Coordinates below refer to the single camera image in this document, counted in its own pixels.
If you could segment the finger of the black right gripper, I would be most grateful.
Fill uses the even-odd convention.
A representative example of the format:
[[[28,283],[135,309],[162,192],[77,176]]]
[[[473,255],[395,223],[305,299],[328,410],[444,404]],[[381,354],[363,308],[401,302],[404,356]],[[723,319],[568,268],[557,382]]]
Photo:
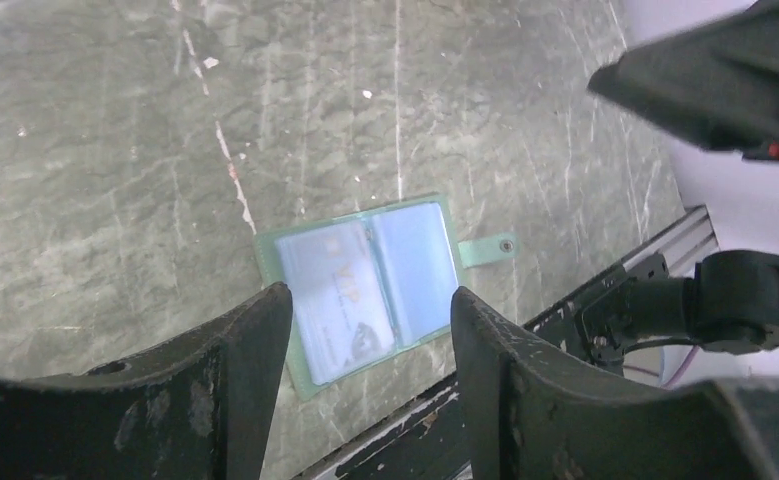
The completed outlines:
[[[703,150],[779,162],[779,1],[629,49],[588,89]]]

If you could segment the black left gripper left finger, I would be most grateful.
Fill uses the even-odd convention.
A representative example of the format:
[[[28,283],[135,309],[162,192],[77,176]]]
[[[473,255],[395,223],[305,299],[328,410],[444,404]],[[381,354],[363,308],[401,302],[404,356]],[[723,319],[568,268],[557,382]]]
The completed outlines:
[[[256,479],[293,316],[275,283],[80,375],[0,378],[0,479]]]

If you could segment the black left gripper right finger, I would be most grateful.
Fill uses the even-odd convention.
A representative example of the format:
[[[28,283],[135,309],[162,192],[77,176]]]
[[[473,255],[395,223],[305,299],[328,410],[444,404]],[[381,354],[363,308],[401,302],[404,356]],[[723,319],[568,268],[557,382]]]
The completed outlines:
[[[633,382],[466,288],[451,333],[477,479],[779,479],[779,378]]]

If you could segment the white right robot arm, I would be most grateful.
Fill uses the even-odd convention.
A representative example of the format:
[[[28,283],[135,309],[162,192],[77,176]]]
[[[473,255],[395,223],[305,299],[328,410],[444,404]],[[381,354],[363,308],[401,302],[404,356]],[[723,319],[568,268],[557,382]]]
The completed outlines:
[[[694,146],[779,164],[779,1],[631,49],[589,90]],[[731,250],[689,278],[663,267],[581,302],[582,355],[612,369],[634,350],[692,345],[743,355],[779,347],[779,255]]]

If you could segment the green leather card holder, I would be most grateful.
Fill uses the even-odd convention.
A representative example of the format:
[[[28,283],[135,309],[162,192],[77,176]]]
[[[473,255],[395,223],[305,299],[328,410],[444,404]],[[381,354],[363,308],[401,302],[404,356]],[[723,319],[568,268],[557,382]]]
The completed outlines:
[[[459,240],[443,194],[257,234],[264,284],[292,293],[287,366],[298,397],[448,333],[466,271],[518,250],[512,232]]]

